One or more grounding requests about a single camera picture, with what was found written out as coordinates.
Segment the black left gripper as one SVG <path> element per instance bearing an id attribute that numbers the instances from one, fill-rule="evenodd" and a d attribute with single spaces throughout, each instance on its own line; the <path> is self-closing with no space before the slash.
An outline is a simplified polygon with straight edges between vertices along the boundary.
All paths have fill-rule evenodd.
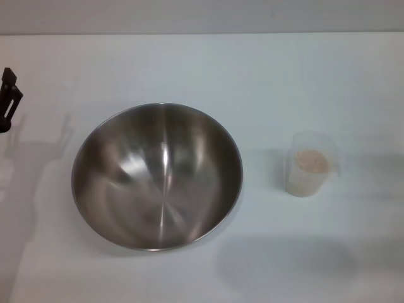
<path id="1" fill-rule="evenodd" d="M 5 68 L 1 78 L 1 117 L 0 133 L 11 129 L 12 117 L 23 98 L 22 92 L 16 85 L 17 77 L 11 68 Z"/>

